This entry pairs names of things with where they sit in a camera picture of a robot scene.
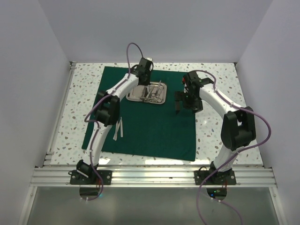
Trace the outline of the green surgical cloth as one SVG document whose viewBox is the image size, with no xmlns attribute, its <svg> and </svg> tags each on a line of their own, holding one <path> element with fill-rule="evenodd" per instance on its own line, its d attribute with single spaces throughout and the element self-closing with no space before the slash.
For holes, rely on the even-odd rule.
<svg viewBox="0 0 300 225">
<path fill-rule="evenodd" d="M 162 105 L 122 99 L 123 137 L 113 140 L 115 127 L 112 127 L 102 151 L 195 161 L 195 115 L 184 108 L 175 112 L 174 94 L 183 89 L 183 76 L 183 72 L 152 72 L 151 81 L 167 85 L 166 101 Z"/>
</svg>

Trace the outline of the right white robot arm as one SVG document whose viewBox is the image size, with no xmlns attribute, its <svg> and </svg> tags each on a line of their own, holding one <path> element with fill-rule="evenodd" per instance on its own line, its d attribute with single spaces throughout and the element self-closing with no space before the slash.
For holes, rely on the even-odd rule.
<svg viewBox="0 0 300 225">
<path fill-rule="evenodd" d="M 184 90 L 174 94 L 176 113 L 181 107 L 198 113 L 203 110 L 203 102 L 206 102 L 223 120 L 220 135 L 222 148 L 210 168 L 200 169 L 197 173 L 201 180 L 219 184 L 230 178 L 238 150 L 256 139 L 253 110 L 251 107 L 235 106 L 230 98 L 217 91 L 216 78 L 202 79 L 197 71 L 186 73 L 182 84 Z"/>
</svg>

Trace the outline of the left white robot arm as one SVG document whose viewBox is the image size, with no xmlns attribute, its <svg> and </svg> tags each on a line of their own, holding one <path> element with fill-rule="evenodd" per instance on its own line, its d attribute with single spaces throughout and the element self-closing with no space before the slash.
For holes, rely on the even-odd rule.
<svg viewBox="0 0 300 225">
<path fill-rule="evenodd" d="M 94 122 L 97 126 L 92 131 L 93 137 L 88 143 L 90 163 L 80 160 L 72 171 L 70 183 L 73 185 L 103 184 L 97 172 L 100 152 L 110 129 L 117 124 L 120 117 L 121 100 L 138 85 L 149 85 L 153 70 L 153 62 L 141 58 L 139 64 L 130 67 L 128 73 L 106 91 L 97 94 L 98 102 L 85 118 L 86 122 Z"/>
</svg>

